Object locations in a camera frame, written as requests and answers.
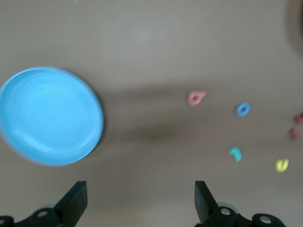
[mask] red foam piece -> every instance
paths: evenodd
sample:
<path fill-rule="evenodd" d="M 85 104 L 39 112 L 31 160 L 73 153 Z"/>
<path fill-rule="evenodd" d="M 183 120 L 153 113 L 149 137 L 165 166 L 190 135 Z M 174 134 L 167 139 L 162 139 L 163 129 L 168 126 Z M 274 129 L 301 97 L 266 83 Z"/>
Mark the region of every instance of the red foam piece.
<path fill-rule="evenodd" d="M 192 91 L 188 95 L 188 104 L 190 105 L 198 105 L 202 99 L 206 96 L 206 91 Z"/>
<path fill-rule="evenodd" d="M 291 129 L 290 133 L 293 137 L 293 140 L 298 140 L 300 138 L 299 132 L 297 129 Z"/>
<path fill-rule="evenodd" d="M 303 113 L 301 113 L 299 116 L 296 116 L 295 120 L 297 121 L 297 124 L 303 125 Z"/>

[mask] blue bowl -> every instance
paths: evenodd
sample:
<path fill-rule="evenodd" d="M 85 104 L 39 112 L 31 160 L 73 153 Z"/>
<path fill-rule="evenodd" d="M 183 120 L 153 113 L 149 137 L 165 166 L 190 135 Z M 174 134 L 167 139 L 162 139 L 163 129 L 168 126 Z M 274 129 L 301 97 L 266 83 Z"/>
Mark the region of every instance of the blue bowl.
<path fill-rule="evenodd" d="M 37 67 L 11 77 L 0 92 L 0 130 L 22 157 L 47 166 L 74 163 L 98 144 L 101 104 L 74 74 Z"/>

